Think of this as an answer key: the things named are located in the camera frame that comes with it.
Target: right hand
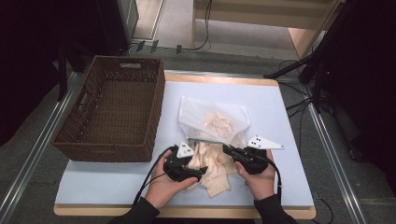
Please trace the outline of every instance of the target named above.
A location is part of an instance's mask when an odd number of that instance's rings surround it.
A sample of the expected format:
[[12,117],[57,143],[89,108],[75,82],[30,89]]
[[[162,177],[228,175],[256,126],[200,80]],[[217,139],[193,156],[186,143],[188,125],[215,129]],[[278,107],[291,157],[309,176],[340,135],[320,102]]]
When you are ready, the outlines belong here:
[[[274,161],[271,150],[267,150],[267,158]],[[268,164],[268,167],[257,175],[250,175],[245,170],[244,166],[239,162],[235,162],[236,170],[238,174],[245,179],[245,184],[253,194],[254,200],[261,200],[273,196],[274,182],[275,182],[275,168]]]

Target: brown wicker basket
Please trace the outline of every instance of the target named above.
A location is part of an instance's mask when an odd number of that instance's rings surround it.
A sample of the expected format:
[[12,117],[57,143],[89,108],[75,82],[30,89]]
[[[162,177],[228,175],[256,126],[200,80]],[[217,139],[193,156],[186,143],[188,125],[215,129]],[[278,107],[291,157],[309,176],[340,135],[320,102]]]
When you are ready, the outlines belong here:
[[151,161],[164,86],[161,59],[96,56],[52,144],[73,161]]

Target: hand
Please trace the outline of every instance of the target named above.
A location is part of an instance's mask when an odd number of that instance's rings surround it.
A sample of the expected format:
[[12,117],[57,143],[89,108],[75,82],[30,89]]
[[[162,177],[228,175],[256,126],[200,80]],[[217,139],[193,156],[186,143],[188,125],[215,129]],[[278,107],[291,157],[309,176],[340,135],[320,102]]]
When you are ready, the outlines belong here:
[[[271,150],[267,150],[267,157],[271,161],[274,160]],[[275,168],[272,165],[268,164],[268,167],[261,174],[257,175],[248,174],[244,166],[239,161],[235,162],[235,166],[238,174],[245,179],[245,184],[249,187],[255,200],[268,198],[275,194]]]
[[149,184],[148,193],[145,197],[157,209],[166,206],[179,191],[189,188],[198,181],[196,177],[190,177],[182,182],[175,182],[169,178],[163,171],[163,165],[165,158],[168,158],[171,154],[172,151],[168,150],[158,161],[157,166],[151,174],[152,181]]

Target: metal frame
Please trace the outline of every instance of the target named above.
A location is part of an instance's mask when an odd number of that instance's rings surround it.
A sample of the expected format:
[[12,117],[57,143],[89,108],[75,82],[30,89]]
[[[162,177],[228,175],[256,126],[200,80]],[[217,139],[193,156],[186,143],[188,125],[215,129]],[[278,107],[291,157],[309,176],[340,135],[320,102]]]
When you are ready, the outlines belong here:
[[40,161],[41,156],[43,155],[47,144],[51,139],[52,134],[55,131],[55,128],[57,127],[57,124],[70,101],[72,92],[74,92],[77,86],[77,79],[77,74],[73,72],[68,80],[71,86],[70,91],[66,94],[64,99],[61,102],[58,102],[54,107],[28,158],[26,159],[17,177],[9,187],[6,197],[0,207],[0,224],[8,223],[9,219],[11,218],[18,201],[20,200],[30,178],[32,177],[32,174],[35,171],[35,168],[38,165],[38,162]]
[[[303,90],[306,93],[311,94],[307,85],[303,85]],[[320,140],[323,144],[330,166],[332,167],[332,172],[334,173],[338,187],[341,190],[346,208],[350,214],[350,217],[352,218],[353,223],[367,223],[367,220],[361,210],[359,200],[356,197],[349,180],[347,179],[347,174],[343,168],[343,165],[341,164],[340,159],[338,158],[337,152],[335,151],[334,145],[332,144],[332,139],[327,132],[321,115],[317,112],[312,104],[309,105],[309,111],[311,113],[312,120],[317,127]]]

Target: black sleeve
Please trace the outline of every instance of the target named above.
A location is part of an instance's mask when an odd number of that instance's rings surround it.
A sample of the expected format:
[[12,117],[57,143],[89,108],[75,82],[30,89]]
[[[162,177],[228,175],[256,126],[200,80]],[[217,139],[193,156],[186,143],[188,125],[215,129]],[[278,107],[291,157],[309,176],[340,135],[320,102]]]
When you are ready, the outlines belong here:
[[140,198],[139,202],[125,215],[114,217],[108,224],[149,224],[160,211],[151,205],[145,198]]
[[254,206],[262,217],[262,223],[297,223],[297,221],[289,216],[280,205],[277,195],[254,201]]

